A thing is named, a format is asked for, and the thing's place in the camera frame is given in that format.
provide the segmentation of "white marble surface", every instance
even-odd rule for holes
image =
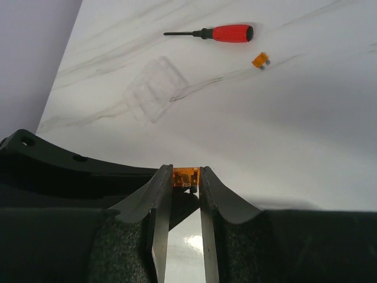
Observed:
[[[376,210],[376,15],[375,0],[84,0],[38,135],[110,162],[209,165],[249,201]],[[162,36],[240,22],[249,44]],[[190,95],[141,126],[124,92],[160,56]],[[198,239],[195,213],[170,233],[166,282],[204,282]]]

